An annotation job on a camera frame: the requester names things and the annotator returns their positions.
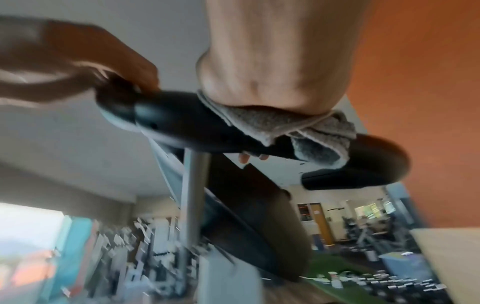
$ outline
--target wooden door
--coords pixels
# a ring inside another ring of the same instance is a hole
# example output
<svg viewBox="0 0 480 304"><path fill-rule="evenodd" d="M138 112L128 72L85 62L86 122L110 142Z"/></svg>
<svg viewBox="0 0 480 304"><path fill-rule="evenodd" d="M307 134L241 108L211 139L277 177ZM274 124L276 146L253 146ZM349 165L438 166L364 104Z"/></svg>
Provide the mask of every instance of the wooden door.
<svg viewBox="0 0 480 304"><path fill-rule="evenodd" d="M325 218L324 210L320 203L310 204L310 208L312 211L312 216L316 224L318 225L318 229L320 230L321 237L325 241L325 245L334 245L335 239L332 235L332 231L330 230L329 223Z"/></svg>

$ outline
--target exercise bike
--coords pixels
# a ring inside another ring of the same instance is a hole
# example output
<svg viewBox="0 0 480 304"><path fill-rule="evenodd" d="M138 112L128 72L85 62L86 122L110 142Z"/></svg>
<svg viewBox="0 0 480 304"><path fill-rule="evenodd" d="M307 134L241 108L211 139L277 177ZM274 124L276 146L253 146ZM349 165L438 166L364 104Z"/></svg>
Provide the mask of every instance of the exercise bike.
<svg viewBox="0 0 480 304"><path fill-rule="evenodd" d="M250 282L261 284L258 270L263 276L290 281L298 281L305 273L311 240L288 197L251 164L241 169L224 155L249 152L297 159L289 137L265 147L225 124L195 93L163 91L144 96L123 79L112 79L97 88L96 102L108 121L148 138L171 196L180 207L181 248L172 296L182 297L193 288L189 279L192 252L202 255L197 286L202 293L200 304L222 301L222 290L212 289L206 282L219 273L215 263L209 262L213 251L230 262L249 265L254 271L245 272L244 282L250 276ZM302 185L307 190L386 185L399 181L410 167L403 149L368 135L359 135L351 143L349 156L341 169L304 174ZM236 302L250 295L240 288L238 292L229 290L227 296L229 302ZM261 303L258 297L249 301Z"/></svg>

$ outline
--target white ceiling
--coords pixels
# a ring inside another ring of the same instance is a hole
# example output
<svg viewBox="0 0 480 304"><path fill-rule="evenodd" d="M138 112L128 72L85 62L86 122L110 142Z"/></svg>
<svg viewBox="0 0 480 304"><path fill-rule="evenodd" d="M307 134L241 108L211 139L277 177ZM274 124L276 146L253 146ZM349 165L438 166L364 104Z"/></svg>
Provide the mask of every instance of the white ceiling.
<svg viewBox="0 0 480 304"><path fill-rule="evenodd" d="M198 88L195 63L209 43L203 0L2 0L0 11L100 25L156 64L164 89ZM346 97L338 106L365 131ZM41 110L0 108L0 161L120 201L168 195L147 140L109 124L92 93ZM317 169L252 163L280 186Z"/></svg>

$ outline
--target gray towel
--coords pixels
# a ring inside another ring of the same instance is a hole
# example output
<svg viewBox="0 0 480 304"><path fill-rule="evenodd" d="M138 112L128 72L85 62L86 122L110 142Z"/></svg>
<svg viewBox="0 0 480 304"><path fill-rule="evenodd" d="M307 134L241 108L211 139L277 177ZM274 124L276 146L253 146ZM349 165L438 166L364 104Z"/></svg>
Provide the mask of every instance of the gray towel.
<svg viewBox="0 0 480 304"><path fill-rule="evenodd" d="M269 107L228 107L216 103L202 91L200 100L229 126L270 146L277 137L287 135L298 159L323 168L343 167L349 160L350 141L357 133L341 111L308 116Z"/></svg>

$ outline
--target seat post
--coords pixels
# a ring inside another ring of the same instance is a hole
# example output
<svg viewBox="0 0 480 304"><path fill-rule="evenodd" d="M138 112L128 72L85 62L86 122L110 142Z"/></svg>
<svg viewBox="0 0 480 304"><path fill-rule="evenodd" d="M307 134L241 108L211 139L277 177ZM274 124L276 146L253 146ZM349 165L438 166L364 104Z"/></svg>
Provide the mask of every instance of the seat post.
<svg viewBox="0 0 480 304"><path fill-rule="evenodd" d="M190 251L199 244L200 228L205 206L205 187L207 185L211 155L185 149L184 174L180 199L180 236L181 248L178 256L179 280L176 293L183 295L188 285L188 265Z"/></svg>

